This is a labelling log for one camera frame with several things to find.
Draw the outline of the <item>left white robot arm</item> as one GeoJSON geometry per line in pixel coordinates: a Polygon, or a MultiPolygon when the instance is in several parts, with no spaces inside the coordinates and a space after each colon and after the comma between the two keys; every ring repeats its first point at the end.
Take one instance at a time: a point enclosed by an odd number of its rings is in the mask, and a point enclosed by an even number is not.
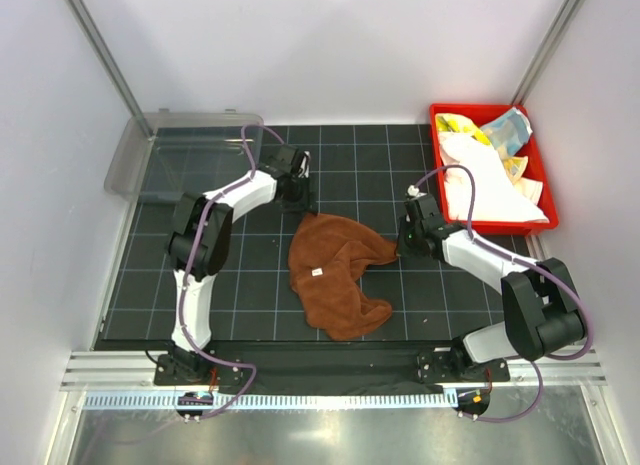
{"type": "Polygon", "coordinates": [[[212,362],[197,351],[211,340],[211,298],[217,274],[227,261],[233,225],[253,210],[277,203],[285,213],[314,210],[311,155],[280,146],[264,162],[218,189],[184,193],[176,206],[166,253],[176,283],[176,320],[171,339],[188,352],[177,374],[190,385],[208,380],[212,362]]]}

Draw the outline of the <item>brown towel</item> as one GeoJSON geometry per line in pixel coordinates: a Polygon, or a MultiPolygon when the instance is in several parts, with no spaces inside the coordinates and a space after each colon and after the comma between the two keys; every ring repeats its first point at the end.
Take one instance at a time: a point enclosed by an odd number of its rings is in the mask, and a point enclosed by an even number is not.
{"type": "Polygon", "coordinates": [[[354,340],[387,322],[391,304],[367,297],[359,280],[368,267],[397,260],[396,244],[346,217],[308,213],[288,252],[289,283],[307,324],[334,341],[354,340]]]}

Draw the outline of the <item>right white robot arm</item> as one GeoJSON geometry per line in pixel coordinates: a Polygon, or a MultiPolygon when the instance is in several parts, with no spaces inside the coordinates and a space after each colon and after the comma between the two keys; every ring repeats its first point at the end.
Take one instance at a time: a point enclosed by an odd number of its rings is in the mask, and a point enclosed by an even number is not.
{"type": "Polygon", "coordinates": [[[592,347],[592,326],[566,265],[513,253],[460,222],[448,222],[436,199],[425,193],[404,201],[397,252],[439,262],[493,289],[501,298],[501,322],[454,338],[442,349],[418,356],[424,382],[500,380],[509,358],[572,361],[592,347]]]}

